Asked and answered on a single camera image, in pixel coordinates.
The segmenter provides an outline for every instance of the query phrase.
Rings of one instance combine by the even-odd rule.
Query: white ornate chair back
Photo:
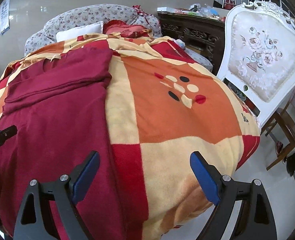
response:
[[[272,2],[234,7],[225,21],[225,50],[217,74],[259,109],[262,127],[295,87],[295,23]]]

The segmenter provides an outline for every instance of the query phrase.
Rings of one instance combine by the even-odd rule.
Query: checkered blanket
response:
[[[171,38],[117,33],[50,44],[11,62],[0,81],[0,117],[8,84],[21,70],[88,46],[114,51],[105,111],[127,240],[159,239],[212,204],[190,154],[198,150],[221,174],[232,175],[257,148],[259,128],[233,92]]]

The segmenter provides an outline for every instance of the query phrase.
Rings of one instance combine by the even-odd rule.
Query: maroon garment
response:
[[[9,84],[0,119],[0,130],[13,124],[18,130],[0,147],[0,216],[9,233],[32,179],[54,181],[96,150],[101,165],[77,209],[96,240],[125,239],[105,120],[112,53],[70,50],[60,60],[42,60],[21,71]],[[67,240],[58,218],[55,209],[59,234]]]

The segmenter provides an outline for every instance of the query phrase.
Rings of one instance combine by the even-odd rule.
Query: silver bolt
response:
[[[36,179],[31,180],[31,182],[30,182],[30,185],[31,186],[35,186],[36,184],[37,184],[37,180]]]
[[[61,177],[60,177],[60,180],[61,181],[66,181],[68,179],[68,175],[62,175]]]
[[[230,181],[231,180],[231,177],[229,175],[223,175],[222,178],[223,178],[224,181]]]
[[[257,186],[260,186],[262,184],[262,182],[259,179],[255,179],[254,184]]]

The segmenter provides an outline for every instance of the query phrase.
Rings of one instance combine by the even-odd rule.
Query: cream dot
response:
[[[184,93],[184,92],[185,92],[184,87],[178,85],[177,83],[174,83],[174,88],[175,88],[177,91],[180,91],[181,93]]]
[[[192,99],[188,98],[186,95],[183,94],[181,96],[181,101],[186,107],[192,108]]]
[[[177,82],[177,79],[174,76],[166,76],[166,78],[173,82]]]
[[[167,87],[171,87],[167,83],[164,83],[164,82],[161,82],[161,81],[160,81],[160,83],[163,84],[163,85],[166,85]]]
[[[199,88],[196,85],[189,84],[187,85],[187,88],[190,92],[196,93],[199,91]]]

